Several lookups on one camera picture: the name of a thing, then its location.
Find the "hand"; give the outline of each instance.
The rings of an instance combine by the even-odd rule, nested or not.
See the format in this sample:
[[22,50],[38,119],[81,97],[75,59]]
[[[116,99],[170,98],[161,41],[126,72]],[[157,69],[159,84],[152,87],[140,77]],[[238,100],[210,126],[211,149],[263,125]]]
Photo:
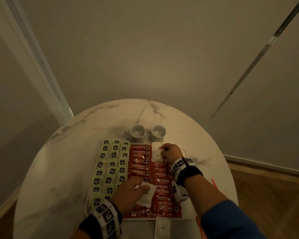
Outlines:
[[176,144],[165,143],[160,149],[164,149],[164,151],[161,152],[161,155],[170,164],[173,164],[176,159],[183,157],[182,151]]
[[122,215],[128,214],[134,208],[136,202],[149,191],[150,187],[148,185],[134,189],[142,181],[143,179],[140,177],[131,177],[120,184],[113,194],[111,203],[117,207]]

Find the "white tray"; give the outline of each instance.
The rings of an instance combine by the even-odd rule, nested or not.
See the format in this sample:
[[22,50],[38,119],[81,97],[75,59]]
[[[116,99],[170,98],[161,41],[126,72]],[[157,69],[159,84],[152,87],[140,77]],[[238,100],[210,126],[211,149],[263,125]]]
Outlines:
[[[151,145],[151,144],[147,144],[147,143],[130,143],[130,145]],[[96,163],[98,162],[98,157],[96,158],[96,162],[95,162],[95,165],[94,165],[94,168],[96,166]],[[90,191],[91,191],[91,188],[92,188],[92,180],[93,180],[93,175],[92,174],[92,178],[91,178],[91,182],[90,182],[90,187],[89,187],[89,192],[88,192],[88,196],[86,197],[86,201],[85,201],[85,206],[84,206],[84,213],[86,216],[88,216],[90,214],[90,208],[91,208],[91,205],[92,205],[92,199],[89,199],[90,198]],[[170,218],[171,220],[192,220],[192,219],[195,219],[196,217],[196,212],[195,212],[195,209],[194,209],[194,206],[191,202],[190,199],[188,199],[187,201],[185,202],[181,202],[180,203],[180,206],[181,206],[181,211],[182,211],[182,218]],[[156,218],[124,218],[123,220],[155,220]]]

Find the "white espresso cup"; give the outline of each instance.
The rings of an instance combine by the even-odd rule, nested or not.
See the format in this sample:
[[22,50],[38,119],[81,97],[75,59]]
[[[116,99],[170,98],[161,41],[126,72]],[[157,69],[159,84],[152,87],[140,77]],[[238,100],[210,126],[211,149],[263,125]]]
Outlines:
[[142,125],[135,124],[129,131],[125,131],[125,134],[130,135],[133,142],[142,143],[145,139],[146,129]]
[[166,128],[162,125],[154,125],[152,126],[149,137],[154,142],[162,142],[166,135]]

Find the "marble table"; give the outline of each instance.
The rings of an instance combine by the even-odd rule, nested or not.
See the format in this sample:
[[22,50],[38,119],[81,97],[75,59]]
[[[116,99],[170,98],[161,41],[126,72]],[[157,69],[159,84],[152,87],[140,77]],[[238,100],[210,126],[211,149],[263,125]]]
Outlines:
[[[238,204],[225,158],[198,123],[158,102],[117,100],[78,114],[41,148],[20,191],[14,238],[68,239],[85,218],[84,204],[101,140],[126,139],[124,131],[133,124],[146,128],[164,125],[165,141],[185,148],[188,157],[197,158],[204,176],[209,181],[214,179],[219,190]],[[121,227],[122,238],[154,238],[154,221],[123,221]],[[196,221],[172,221],[171,238],[200,238]]]

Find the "white door frame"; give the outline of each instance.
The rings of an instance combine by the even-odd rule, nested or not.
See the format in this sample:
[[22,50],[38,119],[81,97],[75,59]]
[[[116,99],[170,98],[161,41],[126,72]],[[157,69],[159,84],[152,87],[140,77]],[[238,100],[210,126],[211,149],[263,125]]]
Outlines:
[[60,125],[73,117],[17,0],[0,0],[0,36]]

